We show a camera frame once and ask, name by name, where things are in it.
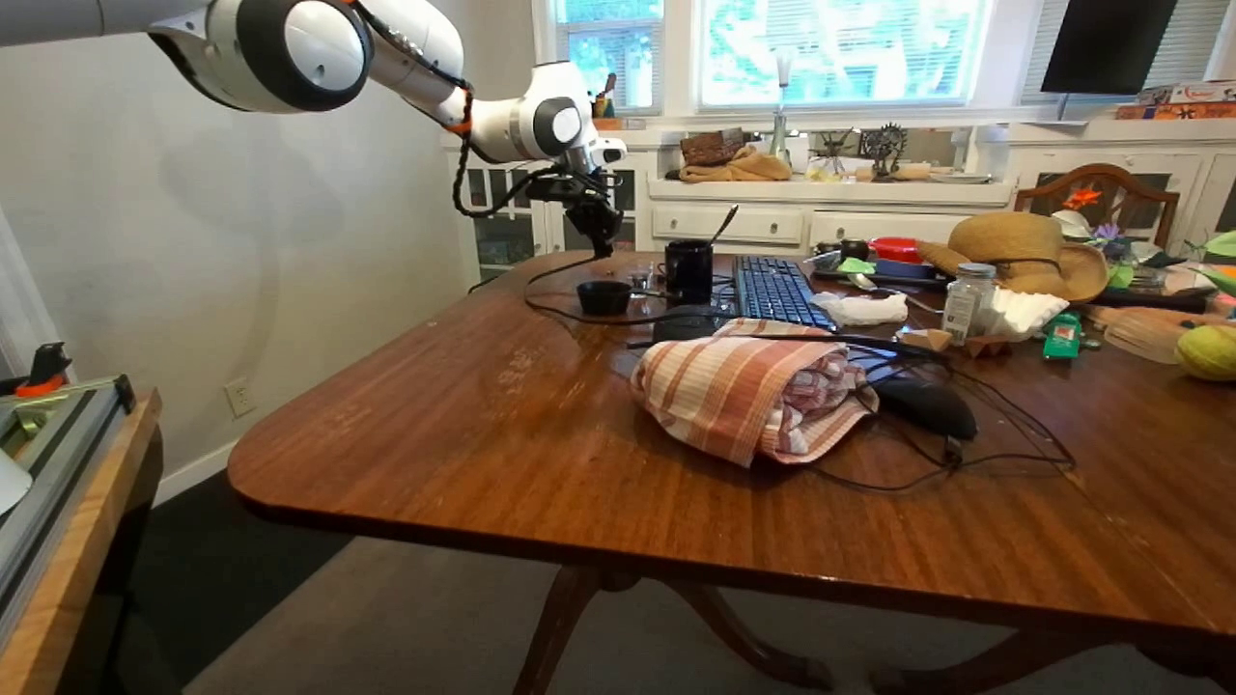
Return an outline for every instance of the towel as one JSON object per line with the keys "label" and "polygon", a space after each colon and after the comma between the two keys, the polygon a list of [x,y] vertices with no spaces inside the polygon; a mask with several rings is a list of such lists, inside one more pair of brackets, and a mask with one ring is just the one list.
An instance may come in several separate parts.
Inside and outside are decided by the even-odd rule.
{"label": "towel", "polygon": [[903,324],[910,318],[903,292],[815,292],[815,303],[825,310],[825,318],[833,318],[836,324]]}
{"label": "towel", "polygon": [[815,462],[876,413],[851,347],[824,341],[665,341],[629,383],[667,437],[736,467],[754,467],[755,450]]}

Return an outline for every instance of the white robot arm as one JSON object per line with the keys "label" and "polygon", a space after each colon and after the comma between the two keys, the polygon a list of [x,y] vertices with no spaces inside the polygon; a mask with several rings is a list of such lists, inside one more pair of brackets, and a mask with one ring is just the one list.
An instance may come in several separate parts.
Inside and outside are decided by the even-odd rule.
{"label": "white robot arm", "polygon": [[0,41],[148,29],[207,101],[239,112],[323,112],[365,81],[454,131],[490,161],[553,161],[530,197],[565,199],[605,253],[618,213],[605,208],[605,161],[627,152],[600,137],[575,67],[535,67],[524,96],[473,101],[464,41],[427,0],[2,0]]}

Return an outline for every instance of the television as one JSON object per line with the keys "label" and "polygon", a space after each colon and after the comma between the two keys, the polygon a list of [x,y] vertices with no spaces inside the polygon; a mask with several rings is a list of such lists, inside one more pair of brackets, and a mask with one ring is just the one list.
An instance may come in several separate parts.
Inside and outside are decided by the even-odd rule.
{"label": "television", "polygon": [[1068,0],[1042,92],[1138,92],[1176,0]]}

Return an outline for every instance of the yellow object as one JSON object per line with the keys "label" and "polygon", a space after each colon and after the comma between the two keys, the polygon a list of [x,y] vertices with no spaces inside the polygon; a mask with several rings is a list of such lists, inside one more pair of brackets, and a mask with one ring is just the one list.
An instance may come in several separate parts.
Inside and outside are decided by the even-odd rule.
{"label": "yellow object", "polygon": [[1030,213],[965,217],[950,243],[918,243],[921,257],[947,275],[960,263],[991,263],[1003,291],[1091,300],[1107,287],[1107,263],[1098,245],[1068,243],[1059,218]]}
{"label": "yellow object", "polygon": [[1202,324],[1175,343],[1189,378],[1236,383],[1236,324]]}
{"label": "yellow object", "polygon": [[770,152],[741,148],[724,166],[685,166],[685,180],[788,180],[793,168]]}

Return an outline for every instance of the white wall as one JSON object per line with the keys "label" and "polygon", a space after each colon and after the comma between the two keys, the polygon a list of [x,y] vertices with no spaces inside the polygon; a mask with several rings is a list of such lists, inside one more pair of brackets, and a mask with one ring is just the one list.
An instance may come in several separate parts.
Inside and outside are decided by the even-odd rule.
{"label": "white wall", "polygon": [[56,336],[61,330],[50,324],[25,253],[15,245],[15,236],[0,208],[0,374],[19,374],[23,366],[29,366],[37,343],[52,343]]}
{"label": "white wall", "polygon": [[533,45],[533,5],[530,0],[459,0],[448,11],[464,38],[466,81],[477,96],[507,101],[530,90],[535,45]]}
{"label": "white wall", "polygon": [[161,388],[170,472],[464,292],[424,115],[222,112],[139,34],[0,51],[0,213],[77,378]]}

